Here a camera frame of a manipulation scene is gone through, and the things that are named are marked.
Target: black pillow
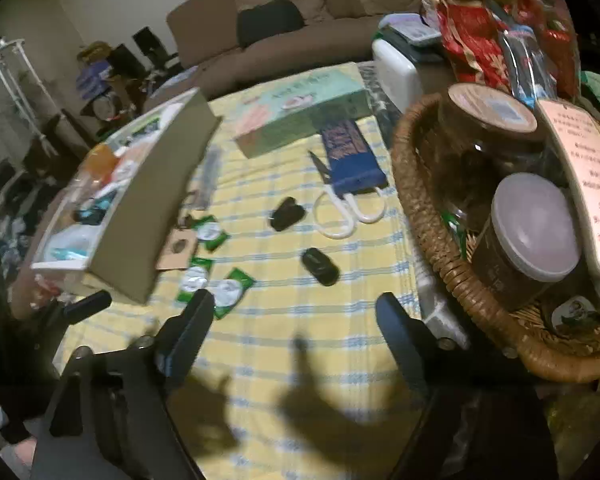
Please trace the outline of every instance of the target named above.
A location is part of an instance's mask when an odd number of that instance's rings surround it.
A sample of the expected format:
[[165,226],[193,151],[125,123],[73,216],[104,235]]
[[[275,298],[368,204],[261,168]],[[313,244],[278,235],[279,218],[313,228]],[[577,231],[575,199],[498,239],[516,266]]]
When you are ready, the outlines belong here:
[[302,14],[292,1],[273,0],[238,13],[238,44],[247,48],[256,41],[303,27]]

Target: glass jar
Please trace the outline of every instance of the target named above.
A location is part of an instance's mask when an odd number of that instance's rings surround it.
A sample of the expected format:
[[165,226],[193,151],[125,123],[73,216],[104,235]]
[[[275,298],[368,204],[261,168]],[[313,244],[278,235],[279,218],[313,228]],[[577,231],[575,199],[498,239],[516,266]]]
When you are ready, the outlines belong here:
[[545,130],[511,95],[476,83],[446,90],[438,123],[432,163],[438,205],[479,231],[500,180],[539,166]]

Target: green box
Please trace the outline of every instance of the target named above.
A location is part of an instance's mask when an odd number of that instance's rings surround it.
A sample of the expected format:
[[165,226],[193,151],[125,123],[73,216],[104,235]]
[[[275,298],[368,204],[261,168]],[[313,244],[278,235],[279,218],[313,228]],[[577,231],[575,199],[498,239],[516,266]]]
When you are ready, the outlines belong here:
[[371,115],[364,85],[342,67],[286,78],[236,108],[235,142],[244,155],[262,155],[312,136],[325,124]]

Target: yellow checkered tablecloth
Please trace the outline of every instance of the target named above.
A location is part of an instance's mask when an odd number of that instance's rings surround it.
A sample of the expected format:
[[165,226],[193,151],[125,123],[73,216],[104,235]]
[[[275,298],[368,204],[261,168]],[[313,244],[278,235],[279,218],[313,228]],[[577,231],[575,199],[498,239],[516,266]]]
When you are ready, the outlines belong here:
[[[355,64],[346,70],[362,81]],[[387,215],[378,223],[358,224],[352,237],[329,240],[308,213],[274,232],[267,218],[284,197],[310,211],[322,189],[307,150],[324,161],[326,155],[318,135],[251,160],[242,155],[231,140],[231,110],[261,88],[211,103],[225,120],[212,139],[222,148],[222,170],[209,213],[231,238],[213,254],[198,250],[214,260],[212,282],[238,267],[257,283],[213,323],[187,383],[168,401],[170,413],[210,480],[385,478],[420,413],[374,310],[378,296],[391,291],[410,316],[420,317],[390,157],[375,118],[359,120],[390,183]],[[362,210],[378,206],[365,202]],[[336,215],[321,206],[321,222]],[[312,246],[340,267],[335,285],[321,286],[302,267],[300,255]],[[112,351],[155,333],[183,307],[174,302],[181,276],[179,270],[162,273],[148,306],[117,303],[71,327],[57,368],[77,346]]]

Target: brown couch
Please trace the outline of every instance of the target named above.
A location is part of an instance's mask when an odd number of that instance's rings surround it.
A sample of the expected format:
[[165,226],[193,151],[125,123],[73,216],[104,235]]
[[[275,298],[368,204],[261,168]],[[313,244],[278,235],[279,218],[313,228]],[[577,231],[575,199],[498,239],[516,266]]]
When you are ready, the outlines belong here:
[[167,23],[180,63],[198,68],[189,78],[149,98],[144,111],[194,86],[211,100],[317,66],[370,59],[381,16],[419,8],[419,0],[291,0],[304,17],[303,28],[241,49],[238,12],[268,1],[188,0],[172,10]]

